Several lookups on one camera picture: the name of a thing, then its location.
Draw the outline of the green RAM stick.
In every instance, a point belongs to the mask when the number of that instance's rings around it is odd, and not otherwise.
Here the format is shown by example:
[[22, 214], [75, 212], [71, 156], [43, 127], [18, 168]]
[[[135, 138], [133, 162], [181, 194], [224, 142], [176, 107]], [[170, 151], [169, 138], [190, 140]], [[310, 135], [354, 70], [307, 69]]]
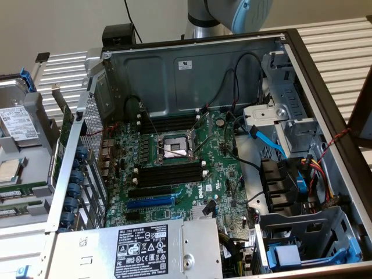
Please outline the green RAM stick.
[[0, 192], [0, 199], [7, 200], [7, 199], [15, 199], [15, 198], [22, 198], [26, 196], [34, 195], [31, 188], [26, 189], [13, 189], [11, 191]]
[[0, 208], [0, 219], [29, 214], [26, 207]]

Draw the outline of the CPU socket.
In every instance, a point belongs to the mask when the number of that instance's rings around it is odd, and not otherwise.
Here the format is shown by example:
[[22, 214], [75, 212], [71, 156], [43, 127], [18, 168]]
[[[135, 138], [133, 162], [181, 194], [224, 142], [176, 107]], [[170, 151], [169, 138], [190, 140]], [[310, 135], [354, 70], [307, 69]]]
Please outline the CPU socket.
[[[162, 142], [162, 147], [175, 151], [178, 153], [183, 153], [186, 155], [192, 155], [192, 156], [197, 156], [196, 154], [192, 154], [189, 148], [189, 137], [188, 137], [188, 130], [184, 131], [175, 131], [171, 133], [163, 133], [160, 134], [161, 137], [161, 142]], [[172, 153], [164, 152], [161, 149], [158, 149], [156, 147], [156, 142], [155, 142], [155, 150], [156, 150], [156, 155], [155, 155], [155, 163], [157, 164], [164, 164], [166, 162], [175, 162], [176, 159], [182, 159], [183, 162], [192, 162], [195, 160], [189, 160], [184, 157], [178, 157], [177, 155], [174, 155]]]

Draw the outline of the thin steel locking lever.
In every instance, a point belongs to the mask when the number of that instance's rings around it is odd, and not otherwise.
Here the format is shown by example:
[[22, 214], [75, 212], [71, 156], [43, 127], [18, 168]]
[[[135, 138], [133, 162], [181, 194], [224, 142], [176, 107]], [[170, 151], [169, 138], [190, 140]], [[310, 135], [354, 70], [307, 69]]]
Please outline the thin steel locking lever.
[[158, 133], [146, 107], [142, 102], [139, 103], [139, 114], [137, 114], [136, 127], [141, 135], [150, 134], [151, 131], [153, 140], [156, 142], [156, 146], [162, 147], [160, 134]]
[[199, 158], [197, 156], [192, 156], [192, 155], [186, 155], [186, 154], [183, 154], [183, 153], [178, 153], [178, 152], [175, 152], [175, 151], [171, 151], [171, 150], [167, 150], [161, 146], [156, 146], [158, 149], [161, 149], [163, 150], [164, 152], [168, 152], [168, 153], [172, 153], [174, 155], [177, 155], [178, 157], [184, 157], [184, 158], [187, 158], [189, 160], [198, 160]]

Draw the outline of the metal socket cover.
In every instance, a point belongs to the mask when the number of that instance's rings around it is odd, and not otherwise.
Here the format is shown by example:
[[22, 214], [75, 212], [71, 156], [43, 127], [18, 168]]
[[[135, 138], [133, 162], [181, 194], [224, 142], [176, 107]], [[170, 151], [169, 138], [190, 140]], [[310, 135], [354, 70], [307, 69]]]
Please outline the metal socket cover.
[[212, 124], [210, 123], [210, 113], [206, 112], [188, 130], [189, 148], [192, 154], [194, 155], [201, 150], [211, 136]]

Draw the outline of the green motherboard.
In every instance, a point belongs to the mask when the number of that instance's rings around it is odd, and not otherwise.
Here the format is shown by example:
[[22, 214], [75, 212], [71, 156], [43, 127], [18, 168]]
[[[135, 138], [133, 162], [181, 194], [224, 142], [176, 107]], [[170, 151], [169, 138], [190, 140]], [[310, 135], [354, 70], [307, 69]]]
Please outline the green motherboard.
[[[135, 166], [153, 167], [168, 164], [192, 163], [176, 159], [175, 162], [155, 163], [155, 141], [152, 134], [141, 135], [134, 121], [126, 120], [110, 125], [103, 133], [101, 145], [101, 170], [108, 188], [109, 202], [106, 226], [149, 223], [154, 221], [191, 221], [191, 208], [207, 205], [213, 199], [217, 203], [217, 225], [227, 231], [244, 230], [250, 224], [245, 182], [242, 168], [248, 160], [238, 153], [237, 138], [246, 133], [241, 116], [225, 110], [211, 110], [212, 136], [196, 155], [202, 166], [203, 181], [163, 185], [171, 186], [174, 204], [150, 208], [127, 209], [127, 202], [145, 198], [129, 198], [128, 191], [139, 189], [132, 183]], [[225, 125], [216, 125], [224, 119]], [[127, 221], [126, 213], [139, 211], [141, 218]]]

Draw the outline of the long black expansion slot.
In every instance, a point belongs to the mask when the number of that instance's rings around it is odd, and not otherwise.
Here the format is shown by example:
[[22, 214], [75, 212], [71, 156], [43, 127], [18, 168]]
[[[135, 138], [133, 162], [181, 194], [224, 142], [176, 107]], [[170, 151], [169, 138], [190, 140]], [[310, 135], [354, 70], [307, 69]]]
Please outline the long black expansion slot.
[[139, 189], [132, 189], [128, 191], [129, 198], [145, 198], [145, 197], [154, 197], [154, 196], [171, 195], [171, 194], [172, 194], [171, 186], [139, 188]]

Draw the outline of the black data connector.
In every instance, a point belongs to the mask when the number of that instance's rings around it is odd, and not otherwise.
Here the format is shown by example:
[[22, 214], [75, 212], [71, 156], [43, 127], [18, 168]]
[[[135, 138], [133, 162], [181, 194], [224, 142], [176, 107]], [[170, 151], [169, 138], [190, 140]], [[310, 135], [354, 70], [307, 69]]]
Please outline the black data connector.
[[215, 200], [211, 199], [208, 204], [203, 208], [202, 213], [204, 216], [212, 215], [213, 218], [216, 217], [216, 206]]

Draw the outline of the blue expansion slot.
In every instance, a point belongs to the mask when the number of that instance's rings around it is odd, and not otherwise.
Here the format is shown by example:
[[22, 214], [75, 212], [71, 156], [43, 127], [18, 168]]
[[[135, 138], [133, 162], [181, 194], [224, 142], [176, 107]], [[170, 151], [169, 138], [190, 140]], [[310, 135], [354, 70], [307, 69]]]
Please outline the blue expansion slot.
[[137, 199], [127, 202], [127, 209], [139, 209], [139, 208], [150, 208], [158, 206], [168, 206], [174, 204], [174, 197], [169, 196], [158, 196], [146, 199]]

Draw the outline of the open metal PC case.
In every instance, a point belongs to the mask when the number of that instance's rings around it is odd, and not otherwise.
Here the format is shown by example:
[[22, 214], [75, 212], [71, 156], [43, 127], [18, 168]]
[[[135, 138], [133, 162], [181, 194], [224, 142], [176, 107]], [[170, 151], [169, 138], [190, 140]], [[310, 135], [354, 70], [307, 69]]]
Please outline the open metal PC case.
[[[314, 154], [286, 157], [281, 146], [261, 132], [247, 130], [244, 109], [264, 105], [266, 75], [263, 56], [284, 51], [302, 86], [302, 102], [313, 113], [320, 131]], [[246, 128], [237, 138], [238, 153], [248, 160], [242, 168], [248, 219], [244, 230], [227, 231], [217, 225], [222, 279], [372, 279], [372, 172], [354, 143], [334, 98], [295, 30], [230, 35], [145, 45], [103, 48], [90, 65], [88, 88], [82, 93], [71, 127], [56, 186], [38, 272], [49, 270], [61, 233], [111, 228], [106, 226], [109, 192], [101, 170], [103, 133], [115, 123], [134, 121], [139, 103], [150, 117], [225, 110], [241, 116]], [[78, 146], [89, 154], [82, 164], [84, 181], [70, 227], [60, 225], [73, 160]], [[261, 160], [292, 159], [302, 174], [307, 193], [299, 193], [302, 213], [314, 214], [339, 206], [360, 245], [358, 263], [254, 275], [251, 269], [260, 217], [270, 214], [260, 178]]]

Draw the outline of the silver finned heatsink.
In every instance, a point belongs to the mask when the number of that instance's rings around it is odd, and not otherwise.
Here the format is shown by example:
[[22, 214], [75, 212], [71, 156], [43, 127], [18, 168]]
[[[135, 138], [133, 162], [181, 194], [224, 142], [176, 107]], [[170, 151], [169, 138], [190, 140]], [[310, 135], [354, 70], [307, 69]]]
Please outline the silver finned heatsink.
[[[210, 213], [204, 215], [204, 208], [209, 209]], [[212, 219], [215, 218], [216, 208], [209, 208], [207, 205], [196, 205], [191, 208], [192, 220]]]

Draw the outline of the metal drive cage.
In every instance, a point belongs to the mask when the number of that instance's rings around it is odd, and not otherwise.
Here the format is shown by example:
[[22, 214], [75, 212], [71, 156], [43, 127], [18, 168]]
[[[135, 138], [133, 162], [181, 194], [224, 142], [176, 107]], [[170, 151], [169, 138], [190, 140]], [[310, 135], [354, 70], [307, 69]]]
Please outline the metal drive cage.
[[247, 130], [261, 132], [282, 147], [286, 157], [314, 154], [319, 124], [302, 102], [302, 86], [284, 51], [263, 56], [264, 93], [269, 102], [244, 109]]

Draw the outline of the green graphics card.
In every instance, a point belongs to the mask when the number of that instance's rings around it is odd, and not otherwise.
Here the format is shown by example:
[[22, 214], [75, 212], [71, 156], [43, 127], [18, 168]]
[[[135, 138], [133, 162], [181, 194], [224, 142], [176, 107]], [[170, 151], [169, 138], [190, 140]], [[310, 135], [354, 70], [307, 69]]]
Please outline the green graphics card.
[[55, 146], [55, 150], [53, 152], [53, 156], [51, 158], [51, 164], [48, 173], [48, 188], [51, 191], [51, 195], [53, 195], [55, 192], [60, 169], [62, 167], [63, 157], [66, 152], [66, 146], [69, 139], [71, 127], [74, 122], [74, 116], [61, 93], [60, 84], [54, 84], [52, 86], [52, 96], [61, 109], [63, 117], [62, 124], [59, 130], [59, 137]]

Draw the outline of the small black box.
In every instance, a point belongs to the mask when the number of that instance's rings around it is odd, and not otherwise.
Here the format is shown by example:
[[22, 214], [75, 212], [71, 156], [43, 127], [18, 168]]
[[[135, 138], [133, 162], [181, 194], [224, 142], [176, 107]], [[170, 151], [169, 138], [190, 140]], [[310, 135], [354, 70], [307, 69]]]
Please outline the small black box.
[[102, 33], [104, 48], [132, 46], [137, 43], [135, 28], [132, 23], [106, 26]]

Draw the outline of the grey power supply unit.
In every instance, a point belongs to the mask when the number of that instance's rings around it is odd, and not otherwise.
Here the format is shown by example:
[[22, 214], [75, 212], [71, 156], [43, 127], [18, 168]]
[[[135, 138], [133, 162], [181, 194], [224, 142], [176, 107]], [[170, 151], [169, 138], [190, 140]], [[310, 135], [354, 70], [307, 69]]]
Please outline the grey power supply unit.
[[168, 220], [57, 237], [49, 279], [222, 279], [215, 219]]

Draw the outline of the metal disk bay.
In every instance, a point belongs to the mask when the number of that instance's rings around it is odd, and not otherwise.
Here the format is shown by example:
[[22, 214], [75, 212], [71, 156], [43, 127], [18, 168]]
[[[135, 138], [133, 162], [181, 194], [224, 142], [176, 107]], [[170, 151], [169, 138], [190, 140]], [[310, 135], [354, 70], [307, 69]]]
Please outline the metal disk bay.
[[266, 252], [274, 246], [296, 245], [301, 260], [309, 260], [330, 256], [332, 251], [346, 248], [348, 239], [356, 238], [346, 214], [339, 206], [314, 214], [289, 217], [278, 213], [266, 214], [260, 217], [255, 231], [251, 262], [254, 275], [285, 272], [269, 269]]

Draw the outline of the blue disk tray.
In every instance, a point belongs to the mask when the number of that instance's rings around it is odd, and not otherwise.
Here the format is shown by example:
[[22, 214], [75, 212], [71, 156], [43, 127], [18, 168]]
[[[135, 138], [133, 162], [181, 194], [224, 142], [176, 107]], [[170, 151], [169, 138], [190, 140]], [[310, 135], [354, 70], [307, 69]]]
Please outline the blue disk tray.
[[274, 246], [269, 248], [266, 255], [269, 269], [273, 272], [357, 263], [362, 260], [362, 252], [356, 238], [348, 239], [346, 248], [332, 251], [330, 256], [317, 259], [301, 260], [296, 245]]

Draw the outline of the blue disk caddy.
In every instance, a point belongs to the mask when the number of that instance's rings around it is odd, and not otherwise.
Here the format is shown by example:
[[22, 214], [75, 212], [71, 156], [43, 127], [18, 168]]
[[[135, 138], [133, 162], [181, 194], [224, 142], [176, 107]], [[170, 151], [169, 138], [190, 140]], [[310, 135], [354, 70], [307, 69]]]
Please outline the blue disk caddy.
[[22, 67], [20, 71], [21, 78], [26, 82], [27, 88], [30, 92], [36, 92], [37, 89], [35, 87], [33, 78], [29, 71], [25, 70], [25, 68]]

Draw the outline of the silver hard disk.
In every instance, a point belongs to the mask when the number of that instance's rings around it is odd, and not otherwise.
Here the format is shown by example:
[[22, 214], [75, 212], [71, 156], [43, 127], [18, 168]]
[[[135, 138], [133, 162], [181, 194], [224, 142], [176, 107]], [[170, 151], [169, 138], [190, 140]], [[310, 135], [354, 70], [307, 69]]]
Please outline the silver hard disk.
[[39, 144], [35, 121], [24, 107], [30, 92], [20, 74], [0, 75], [0, 135], [12, 137], [20, 148]]

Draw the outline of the dark brown panel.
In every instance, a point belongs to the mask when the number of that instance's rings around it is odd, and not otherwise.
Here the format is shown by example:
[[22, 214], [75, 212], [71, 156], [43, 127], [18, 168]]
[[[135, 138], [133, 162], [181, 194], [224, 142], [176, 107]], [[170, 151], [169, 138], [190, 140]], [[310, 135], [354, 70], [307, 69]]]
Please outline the dark brown panel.
[[372, 65], [348, 120], [347, 127], [358, 146], [372, 149]]

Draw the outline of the silver CPU chip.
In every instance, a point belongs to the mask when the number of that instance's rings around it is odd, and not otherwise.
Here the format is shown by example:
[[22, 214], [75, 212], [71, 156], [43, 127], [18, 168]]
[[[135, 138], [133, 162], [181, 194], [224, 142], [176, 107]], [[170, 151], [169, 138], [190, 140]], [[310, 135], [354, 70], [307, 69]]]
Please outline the silver CPU chip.
[[12, 159], [0, 163], [0, 184], [16, 185], [20, 182], [22, 160]]

